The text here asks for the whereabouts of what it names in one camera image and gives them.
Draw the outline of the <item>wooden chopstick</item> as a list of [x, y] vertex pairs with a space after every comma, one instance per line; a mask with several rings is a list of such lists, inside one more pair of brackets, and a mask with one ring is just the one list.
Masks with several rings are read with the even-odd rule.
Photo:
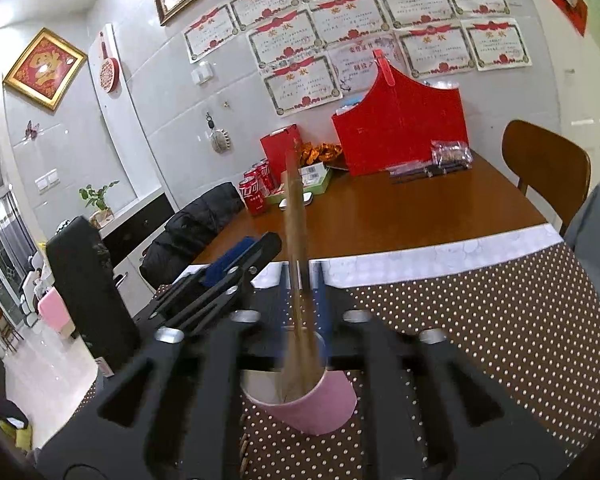
[[[291, 150], [286, 156], [285, 198], [300, 198], [303, 183], [299, 156]], [[299, 400], [311, 392], [324, 373], [320, 338], [316, 336], [315, 306], [308, 258], [306, 206], [289, 204], [284, 211], [290, 284], [291, 329], [284, 355], [280, 393], [284, 402]]]

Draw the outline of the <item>white phone on table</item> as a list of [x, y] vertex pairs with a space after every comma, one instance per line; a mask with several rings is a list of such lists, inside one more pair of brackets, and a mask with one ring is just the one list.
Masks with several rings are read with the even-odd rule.
[[301, 197], [293, 198], [292, 200], [288, 200], [288, 198], [283, 198], [279, 204], [278, 208], [280, 210], [286, 210], [289, 204], [302, 204], [303, 206], [309, 206], [313, 202], [314, 194], [312, 192], [303, 192]]

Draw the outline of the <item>small potted plant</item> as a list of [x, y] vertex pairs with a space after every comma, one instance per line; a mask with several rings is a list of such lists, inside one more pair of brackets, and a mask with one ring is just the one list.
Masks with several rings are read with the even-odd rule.
[[94, 188], [93, 185], [88, 184], [79, 189], [79, 196], [84, 200], [85, 206], [95, 208], [94, 214], [90, 217], [90, 223], [97, 229], [103, 228], [108, 221], [114, 218], [114, 213], [106, 202], [106, 194], [118, 183], [118, 180], [114, 180], [101, 188]]

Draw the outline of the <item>orange snack packets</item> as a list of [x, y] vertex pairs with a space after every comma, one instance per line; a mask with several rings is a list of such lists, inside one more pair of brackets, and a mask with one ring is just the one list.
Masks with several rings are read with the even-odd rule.
[[342, 147], [339, 144], [320, 143], [313, 145], [308, 142], [300, 148], [300, 165], [312, 166], [318, 162], [323, 164], [331, 164], [338, 159], [342, 153]]

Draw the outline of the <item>pink paper cup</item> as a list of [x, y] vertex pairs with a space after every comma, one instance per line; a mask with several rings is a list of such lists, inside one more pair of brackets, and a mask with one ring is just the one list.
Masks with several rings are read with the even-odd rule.
[[315, 370], [312, 388], [304, 388], [297, 338], [288, 330], [280, 364], [274, 370], [245, 370], [242, 392], [257, 408], [302, 434], [330, 434], [352, 417], [358, 396], [342, 370], [330, 370], [324, 361]]

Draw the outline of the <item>red gift bag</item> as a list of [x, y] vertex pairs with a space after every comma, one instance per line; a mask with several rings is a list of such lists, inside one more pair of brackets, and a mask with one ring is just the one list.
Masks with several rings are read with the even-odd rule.
[[457, 89], [432, 88], [408, 78], [381, 50], [374, 58], [377, 76], [370, 90], [355, 106], [332, 115], [351, 176], [426, 160], [434, 141], [468, 141]]

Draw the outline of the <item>gold red framed picture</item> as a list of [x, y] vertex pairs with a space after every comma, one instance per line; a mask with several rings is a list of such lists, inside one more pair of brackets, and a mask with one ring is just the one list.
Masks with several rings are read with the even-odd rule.
[[43, 27], [3, 79], [8, 88], [54, 112], [87, 55]]

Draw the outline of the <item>red cola can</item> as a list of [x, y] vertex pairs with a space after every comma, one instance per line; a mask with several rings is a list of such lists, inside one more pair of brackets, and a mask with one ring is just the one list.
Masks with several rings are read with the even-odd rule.
[[252, 216], [258, 216], [267, 211], [268, 196], [272, 195], [277, 188], [268, 160], [261, 159], [260, 162], [256, 162], [245, 171], [238, 188], [242, 194], [242, 200]]

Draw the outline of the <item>brown wooden chair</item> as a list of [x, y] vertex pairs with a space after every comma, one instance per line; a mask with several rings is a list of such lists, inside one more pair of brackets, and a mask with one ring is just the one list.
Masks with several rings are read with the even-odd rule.
[[570, 140], [531, 122], [516, 119], [505, 128], [502, 155], [526, 194], [533, 188], [553, 208], [565, 235], [591, 184], [591, 159]]

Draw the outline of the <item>clear snack bag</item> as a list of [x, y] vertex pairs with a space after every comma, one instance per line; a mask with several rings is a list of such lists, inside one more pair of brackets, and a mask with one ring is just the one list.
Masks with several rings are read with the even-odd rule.
[[468, 144], [462, 141], [432, 141], [431, 159], [440, 167], [460, 165], [470, 168], [474, 162]]

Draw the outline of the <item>white black sideboard cabinet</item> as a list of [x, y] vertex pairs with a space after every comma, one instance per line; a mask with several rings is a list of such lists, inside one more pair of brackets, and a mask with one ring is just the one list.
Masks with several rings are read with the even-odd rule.
[[114, 284], [130, 315], [140, 312], [154, 294], [155, 289], [140, 275], [140, 265], [144, 253], [173, 215], [168, 196], [156, 188], [120, 209], [99, 230], [114, 268]]

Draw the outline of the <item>small red gift box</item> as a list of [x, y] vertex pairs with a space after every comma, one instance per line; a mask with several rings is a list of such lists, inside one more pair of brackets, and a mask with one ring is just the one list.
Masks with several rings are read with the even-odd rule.
[[298, 150], [303, 145], [300, 129], [296, 124], [278, 129], [262, 136], [260, 139], [271, 174], [278, 179], [286, 170], [286, 156], [291, 150]]

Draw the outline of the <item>red round hanging ornament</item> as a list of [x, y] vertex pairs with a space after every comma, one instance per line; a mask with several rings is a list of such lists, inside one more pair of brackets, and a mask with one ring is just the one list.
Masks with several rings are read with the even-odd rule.
[[100, 64], [99, 83], [106, 93], [113, 92], [119, 80], [120, 67], [118, 60], [108, 54], [106, 37], [99, 33], [100, 50], [102, 51], [102, 64]]

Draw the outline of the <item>green flat box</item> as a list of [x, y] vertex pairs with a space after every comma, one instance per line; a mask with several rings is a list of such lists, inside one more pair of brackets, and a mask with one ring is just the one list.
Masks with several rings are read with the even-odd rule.
[[[312, 166], [301, 168], [300, 176], [304, 192], [322, 195], [326, 192], [330, 180], [332, 180], [332, 170], [327, 168], [322, 162], [317, 162]], [[273, 193], [265, 197], [265, 200], [269, 205], [277, 205], [284, 197], [284, 185], [281, 183]]]

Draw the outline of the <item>brown polka dot tablecloth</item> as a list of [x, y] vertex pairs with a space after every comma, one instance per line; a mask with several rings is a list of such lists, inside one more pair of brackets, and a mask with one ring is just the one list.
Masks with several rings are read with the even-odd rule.
[[566, 248], [358, 292], [319, 282], [321, 354], [353, 379], [312, 436], [238, 387], [283, 351], [286, 290], [223, 278], [71, 419], [50, 479], [600, 479], [600, 300]]

